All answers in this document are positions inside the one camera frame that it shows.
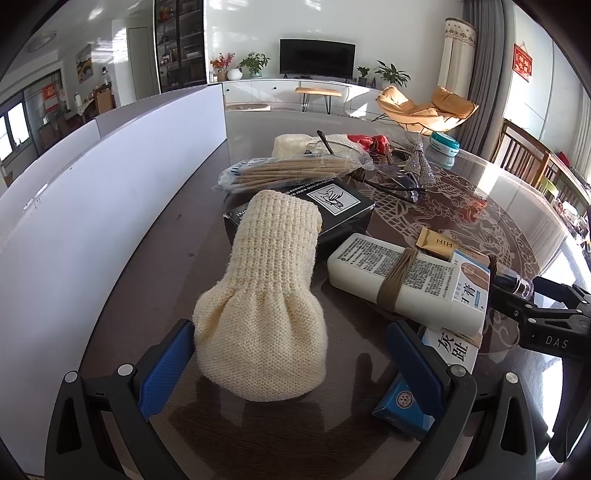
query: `glass cabinet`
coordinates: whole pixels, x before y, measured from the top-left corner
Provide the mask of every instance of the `glass cabinet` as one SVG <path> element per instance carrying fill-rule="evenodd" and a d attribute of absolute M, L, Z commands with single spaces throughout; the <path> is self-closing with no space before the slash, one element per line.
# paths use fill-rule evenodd
<path fill-rule="evenodd" d="M 203 0 L 155 0 L 154 32 L 162 92 L 207 83 Z"/>

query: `dining table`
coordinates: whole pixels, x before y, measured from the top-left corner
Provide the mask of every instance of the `dining table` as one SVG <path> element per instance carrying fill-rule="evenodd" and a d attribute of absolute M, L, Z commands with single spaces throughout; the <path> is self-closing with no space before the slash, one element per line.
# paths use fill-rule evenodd
<path fill-rule="evenodd" d="M 82 361 L 84 378 L 136 362 L 178 319 L 190 319 L 199 296 L 223 277 L 231 252 L 223 214 L 244 199 L 213 188 L 221 171 L 271 155 L 281 134 L 315 135 L 321 128 L 326 134 L 405 139 L 391 124 L 302 112 L 227 112 L 226 127 L 228 140 L 163 210 L 113 288 Z M 347 180 L 375 202 L 368 235 L 412 247 L 426 226 L 496 255 L 526 279 L 539 275 L 591 288 L 579 247 L 539 192 L 469 152 L 460 150 L 446 167 L 427 146 L 425 152 L 436 182 L 416 204 Z M 311 291 L 322 305 L 328 335 L 320 386 L 291 400 L 246 401 L 205 378 L 193 358 L 164 410 L 151 418 L 189 478 L 385 480 L 395 477 L 417 448 L 417 440 L 372 415 L 397 373 L 386 345 L 388 320 L 334 288 L 325 258 L 316 262 Z M 538 301 L 556 306 L 545 297 Z M 562 360 L 520 347 L 517 323 L 494 310 L 486 315 L 482 336 L 473 375 L 518 375 L 540 446 L 537 478 L 550 479 L 560 468 L 545 445 L 560 404 Z M 114 448 L 135 478 L 139 472 L 110 415 L 105 413 L 105 420 Z M 478 421 L 472 414 L 442 479 L 456 474 Z"/>

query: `flowers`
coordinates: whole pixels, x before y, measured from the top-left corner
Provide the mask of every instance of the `flowers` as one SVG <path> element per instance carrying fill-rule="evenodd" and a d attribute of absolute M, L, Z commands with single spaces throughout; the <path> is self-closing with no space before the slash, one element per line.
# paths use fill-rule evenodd
<path fill-rule="evenodd" d="M 224 56 L 220 53 L 219 58 L 210 60 L 209 63 L 217 71 L 225 72 L 228 69 L 228 67 L 230 66 L 230 64 L 232 63 L 234 56 L 235 56 L 235 54 L 233 54 L 233 53 L 229 53 L 226 56 Z"/>

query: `knitted mitten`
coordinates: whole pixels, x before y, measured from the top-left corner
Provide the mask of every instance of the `knitted mitten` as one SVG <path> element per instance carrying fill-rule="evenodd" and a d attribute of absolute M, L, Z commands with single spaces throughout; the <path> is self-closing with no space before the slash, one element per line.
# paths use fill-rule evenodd
<path fill-rule="evenodd" d="M 242 398 L 298 397 L 323 380 L 326 325 L 310 292 L 318 208 L 263 190 L 236 233 L 226 274 L 193 314 L 202 373 Z"/>

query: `plastic packaging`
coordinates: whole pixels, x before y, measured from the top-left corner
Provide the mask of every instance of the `plastic packaging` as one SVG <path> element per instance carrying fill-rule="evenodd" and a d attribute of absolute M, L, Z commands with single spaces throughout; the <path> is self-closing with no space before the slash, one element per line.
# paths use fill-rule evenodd
<path fill-rule="evenodd" d="M 350 147 L 338 149 L 329 142 L 335 155 L 326 153 L 322 142 L 308 148 L 308 154 L 294 158 L 253 158 L 224 170 L 215 189 L 228 193 L 258 192 L 290 185 L 311 183 L 347 175 L 358 168 L 373 170 L 374 164 L 367 153 Z"/>
<path fill-rule="evenodd" d="M 329 281 L 376 303 L 384 278 L 403 251 L 399 245 L 355 233 L 329 257 Z M 474 337 L 484 324 L 489 279 L 488 269 L 459 251 L 450 262 L 419 253 L 394 311 L 433 330 Z"/>

